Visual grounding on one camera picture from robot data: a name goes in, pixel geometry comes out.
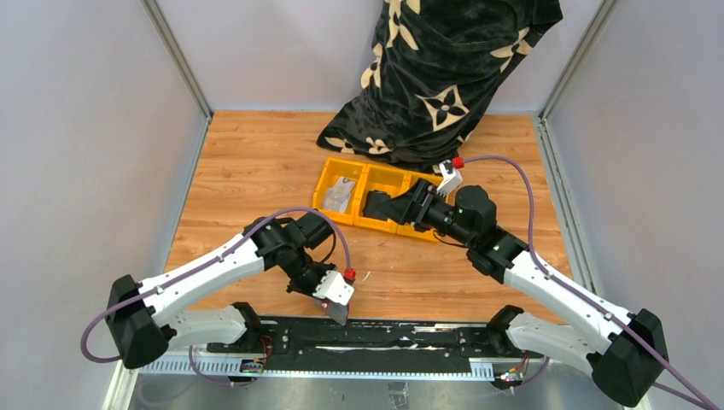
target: red connector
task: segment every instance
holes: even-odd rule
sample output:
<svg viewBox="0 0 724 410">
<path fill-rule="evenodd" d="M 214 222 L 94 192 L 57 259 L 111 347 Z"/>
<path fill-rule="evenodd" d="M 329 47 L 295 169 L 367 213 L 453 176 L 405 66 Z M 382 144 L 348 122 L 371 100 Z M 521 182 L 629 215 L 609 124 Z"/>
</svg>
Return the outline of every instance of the red connector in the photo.
<svg viewBox="0 0 724 410">
<path fill-rule="evenodd" d="M 463 160 L 463 158 L 456 156 L 452 159 L 452 166 L 460 169 L 465 166 L 465 161 Z"/>
<path fill-rule="evenodd" d="M 355 271 L 354 269 L 352 269 L 352 268 L 350 267 L 349 269 L 345 269 L 345 271 L 344 271 L 344 273 L 342 274 L 342 276 L 343 276 L 346 280 L 353 280 L 353 281 L 354 281 L 354 280 L 357 278 L 357 271 Z"/>
</svg>

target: yellow storage box compartment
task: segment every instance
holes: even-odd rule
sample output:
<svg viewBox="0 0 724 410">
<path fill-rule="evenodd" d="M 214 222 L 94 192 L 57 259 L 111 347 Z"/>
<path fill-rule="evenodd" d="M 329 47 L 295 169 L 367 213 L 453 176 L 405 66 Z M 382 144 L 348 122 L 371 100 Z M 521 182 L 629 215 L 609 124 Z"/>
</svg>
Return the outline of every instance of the yellow storage box compartment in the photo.
<svg viewBox="0 0 724 410">
<path fill-rule="evenodd" d="M 324 196 L 340 177 L 354 181 L 354 188 L 350 194 L 350 202 L 344 213 L 323 209 Z M 442 177 L 426 173 L 414 173 L 394 167 L 385 167 L 364 162 L 338 160 L 327 158 L 322 176 L 319 178 L 317 188 L 314 190 L 312 206 L 330 217 L 335 222 L 345 225 L 361 226 L 378 231 L 398 233 L 407 237 L 417 237 L 435 241 L 432 231 L 425 233 L 415 231 L 411 226 L 400 226 L 391 220 L 377 220 L 363 215 L 367 196 L 371 191 L 386 192 L 391 197 L 398 196 L 412 187 L 418 179 L 427 179 L 438 185 Z"/>
<path fill-rule="evenodd" d="M 359 192 L 359 181 L 362 179 L 362 174 L 365 170 L 366 164 L 361 162 L 327 158 L 327 162 L 325 162 L 324 169 L 322 170 L 322 177 L 319 178 L 317 189 L 314 190 L 312 208 L 319 209 L 335 222 L 345 225 L 354 225 L 354 199 L 349 201 L 347 204 L 347 210 L 344 213 L 322 209 L 322 203 L 324 202 L 324 195 L 327 192 L 327 188 L 331 188 L 340 177 L 354 181 L 354 188 L 352 189 L 350 196 L 351 198 L 355 198 Z"/>
</svg>

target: white wall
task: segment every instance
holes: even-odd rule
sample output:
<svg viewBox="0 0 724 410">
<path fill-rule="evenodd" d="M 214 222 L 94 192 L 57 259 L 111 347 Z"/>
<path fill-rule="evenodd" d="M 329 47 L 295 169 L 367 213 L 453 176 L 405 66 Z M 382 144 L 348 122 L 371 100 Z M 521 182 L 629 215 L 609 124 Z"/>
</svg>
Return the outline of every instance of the white wall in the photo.
<svg viewBox="0 0 724 410">
<path fill-rule="evenodd" d="M 0 408 L 98 409 L 80 334 L 161 271 L 204 121 L 139 1 L 0 9 Z"/>
<path fill-rule="evenodd" d="M 161 0 L 214 109 L 339 109 L 360 91 L 382 0 Z M 561 0 L 490 111 L 538 111 L 601 0 Z"/>
<path fill-rule="evenodd" d="M 550 121 L 599 287 L 656 313 L 671 362 L 720 406 L 722 15 L 721 2 L 622 0 Z"/>
</svg>

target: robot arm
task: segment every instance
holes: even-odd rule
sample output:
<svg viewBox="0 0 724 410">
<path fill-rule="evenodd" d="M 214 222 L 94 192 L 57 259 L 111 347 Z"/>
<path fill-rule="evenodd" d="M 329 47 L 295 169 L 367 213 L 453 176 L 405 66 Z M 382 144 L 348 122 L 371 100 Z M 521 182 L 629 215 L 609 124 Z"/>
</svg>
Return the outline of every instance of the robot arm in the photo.
<svg viewBox="0 0 724 410">
<path fill-rule="evenodd" d="M 508 306 L 488 324 L 495 330 L 489 342 L 496 348 L 505 351 L 515 347 L 560 360 L 591 375 L 614 401 L 635 407 L 663 366 L 611 321 L 609 314 L 589 306 L 555 283 L 551 275 L 598 301 L 667 358 L 660 320 L 645 309 L 633 314 L 599 298 L 538 257 L 548 270 L 543 273 L 534 264 L 528 245 L 497 225 L 495 203 L 483 188 L 465 186 L 456 193 L 454 205 L 446 203 L 445 195 L 462 178 L 450 161 L 441 164 L 441 171 L 439 187 L 420 179 L 405 194 L 384 203 L 380 212 L 398 224 L 410 224 L 416 231 L 435 229 L 462 243 L 476 270 L 533 297 L 569 324 L 554 325 Z"/>
<path fill-rule="evenodd" d="M 279 266 L 289 277 L 288 292 L 310 296 L 338 322 L 347 319 L 354 293 L 353 271 L 338 272 L 332 264 L 313 261 L 305 248 L 314 249 L 332 233 L 315 214 L 298 220 L 270 222 L 240 247 L 247 226 L 229 242 L 170 272 L 136 283 L 130 275 L 116 280 L 108 305 L 153 290 L 155 293 L 107 317 L 120 357 L 127 368 L 138 368 L 161 357 L 168 349 L 204 343 L 245 343 L 249 330 L 260 327 L 247 303 L 216 311 L 187 311 L 193 303 L 228 284 Z M 189 271 L 203 271 L 164 288 L 163 284 Z"/>
</svg>

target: black cloth with floral pattern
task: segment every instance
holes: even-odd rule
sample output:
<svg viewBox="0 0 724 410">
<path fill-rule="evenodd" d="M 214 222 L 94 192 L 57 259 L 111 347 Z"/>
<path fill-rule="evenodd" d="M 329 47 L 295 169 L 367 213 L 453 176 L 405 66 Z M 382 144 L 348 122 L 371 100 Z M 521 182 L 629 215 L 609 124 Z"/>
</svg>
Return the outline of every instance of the black cloth with floral pattern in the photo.
<svg viewBox="0 0 724 410">
<path fill-rule="evenodd" d="M 558 0 L 384 0 L 362 92 L 317 145 L 430 172 L 563 16 Z"/>
</svg>

